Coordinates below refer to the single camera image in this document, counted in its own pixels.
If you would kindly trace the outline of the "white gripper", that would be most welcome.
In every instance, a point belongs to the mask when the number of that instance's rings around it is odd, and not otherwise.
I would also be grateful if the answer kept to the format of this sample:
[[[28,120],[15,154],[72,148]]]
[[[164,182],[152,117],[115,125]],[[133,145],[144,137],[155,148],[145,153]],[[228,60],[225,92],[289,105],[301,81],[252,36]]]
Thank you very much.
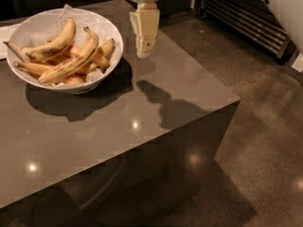
[[[155,2],[159,0],[131,0],[139,3],[136,11],[130,13],[134,29],[136,55],[139,59],[147,58],[154,49],[157,39],[160,10]]]

